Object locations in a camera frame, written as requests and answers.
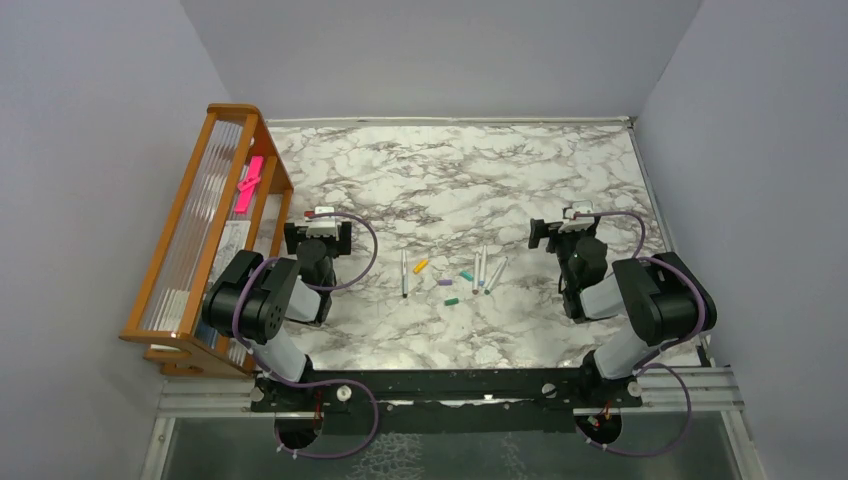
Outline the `white pen leftmost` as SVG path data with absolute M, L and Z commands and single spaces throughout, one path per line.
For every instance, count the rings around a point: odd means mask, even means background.
M 408 257 L 405 249 L 401 249 L 400 253 L 401 259 L 401 291 L 402 298 L 408 298 L 409 294 L 409 268 L 408 268 Z

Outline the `pink clip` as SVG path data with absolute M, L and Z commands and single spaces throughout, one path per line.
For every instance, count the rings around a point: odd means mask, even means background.
M 263 164 L 264 158 L 262 156 L 251 157 L 246 174 L 237 184 L 238 198 L 233 207 L 234 213 L 246 214 L 248 212 L 254 192 L 261 183 Z

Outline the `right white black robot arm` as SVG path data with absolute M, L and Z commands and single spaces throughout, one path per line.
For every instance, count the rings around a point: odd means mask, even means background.
M 528 239 L 529 248 L 545 241 L 547 252 L 556 256 L 568 318 L 576 323 L 627 318 L 579 368 L 577 393 L 592 407 L 612 399 L 660 353 L 717 322 L 714 300 L 677 254 L 608 262 L 608 246 L 596 236 L 599 224 L 599 215 L 581 213 L 558 222 L 533 219 Z

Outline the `black mounting rail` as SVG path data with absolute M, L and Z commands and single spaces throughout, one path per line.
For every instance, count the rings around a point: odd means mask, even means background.
M 284 431 L 572 433 L 576 416 L 640 407 L 628 380 L 591 380 L 579 368 L 316 370 L 306 388 L 259 377 L 250 409 Z

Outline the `wooden rack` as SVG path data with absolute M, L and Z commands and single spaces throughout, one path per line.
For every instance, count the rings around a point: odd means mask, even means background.
M 252 156 L 261 183 L 246 214 L 236 214 L 237 184 Z M 251 222 L 246 248 L 280 253 L 294 187 L 260 110 L 212 103 L 121 340 L 145 346 L 144 359 L 166 376 L 243 379 L 254 369 L 246 350 L 200 315 L 207 279 L 228 220 Z

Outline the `yellow pen cap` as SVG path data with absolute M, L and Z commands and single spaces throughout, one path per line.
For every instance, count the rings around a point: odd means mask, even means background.
M 420 262 L 419 262 L 419 263 L 418 263 L 418 264 L 417 264 L 417 265 L 413 268 L 413 273 L 414 273 L 414 274 L 419 274 L 422 270 L 424 270 L 424 269 L 427 267 L 427 265 L 428 265 L 428 264 L 429 264 L 429 261 L 428 261 L 427 259 L 421 260 L 421 261 L 420 261 Z

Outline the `white pen brown tip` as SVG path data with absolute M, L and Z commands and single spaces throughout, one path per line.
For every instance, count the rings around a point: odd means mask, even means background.
M 481 255 L 479 251 L 474 253 L 473 271 L 472 271 L 472 294 L 477 295 L 480 290 L 479 277 L 481 271 Z

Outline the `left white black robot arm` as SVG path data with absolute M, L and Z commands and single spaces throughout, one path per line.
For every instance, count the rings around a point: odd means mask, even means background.
M 322 324 L 337 286 L 333 261 L 351 253 L 352 224 L 334 218 L 287 223 L 283 233 L 288 258 L 263 268 L 265 257 L 246 248 L 247 221 L 230 222 L 219 242 L 201 321 L 220 335 L 245 347 L 267 373 L 281 379 L 276 396 L 285 407 L 298 411 L 313 401 L 314 384 L 303 376 L 311 360 L 283 329 L 285 321 Z

